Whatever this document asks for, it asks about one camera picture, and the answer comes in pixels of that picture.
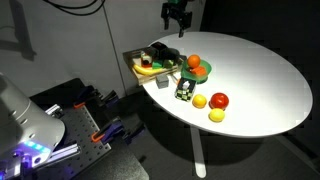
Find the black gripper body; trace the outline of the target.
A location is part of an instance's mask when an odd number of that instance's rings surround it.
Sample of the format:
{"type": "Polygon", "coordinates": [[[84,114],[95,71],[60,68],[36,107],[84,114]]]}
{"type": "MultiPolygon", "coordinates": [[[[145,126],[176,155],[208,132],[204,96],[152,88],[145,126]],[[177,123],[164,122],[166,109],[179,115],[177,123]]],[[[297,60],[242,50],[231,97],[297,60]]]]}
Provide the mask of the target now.
{"type": "Polygon", "coordinates": [[[192,13],[186,11],[186,6],[189,0],[168,0],[162,4],[161,18],[163,21],[166,19],[175,19],[180,27],[187,29],[191,26],[192,13]]]}

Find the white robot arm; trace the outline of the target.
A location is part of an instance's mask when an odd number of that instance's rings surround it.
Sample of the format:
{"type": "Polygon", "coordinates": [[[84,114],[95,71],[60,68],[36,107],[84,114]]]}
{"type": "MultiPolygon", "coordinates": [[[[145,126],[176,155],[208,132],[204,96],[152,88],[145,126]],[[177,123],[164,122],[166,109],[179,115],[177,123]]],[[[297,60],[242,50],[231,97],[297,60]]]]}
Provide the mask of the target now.
{"type": "Polygon", "coordinates": [[[160,136],[172,128],[168,113],[143,98],[127,97],[110,109],[89,102],[89,112],[62,119],[44,112],[56,102],[71,106],[83,87],[73,79],[35,98],[26,96],[6,75],[1,76],[1,177],[7,180],[149,180],[140,160],[127,150],[126,141],[148,127],[160,136]],[[122,138],[113,144],[93,143],[91,132],[118,113],[125,123],[122,138]]]}

